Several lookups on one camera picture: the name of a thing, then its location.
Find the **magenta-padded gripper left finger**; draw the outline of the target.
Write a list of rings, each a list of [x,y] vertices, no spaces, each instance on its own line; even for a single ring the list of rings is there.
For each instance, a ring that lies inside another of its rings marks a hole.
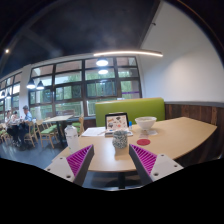
[[[68,157],[59,157],[52,162],[46,171],[82,186],[94,156],[94,145],[84,147]]]

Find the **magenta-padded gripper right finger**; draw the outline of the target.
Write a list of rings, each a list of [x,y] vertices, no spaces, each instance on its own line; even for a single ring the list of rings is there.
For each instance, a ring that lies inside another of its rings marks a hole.
[[[154,154],[130,144],[129,155],[137,169],[141,183],[147,185],[182,169],[182,166],[165,154]]]

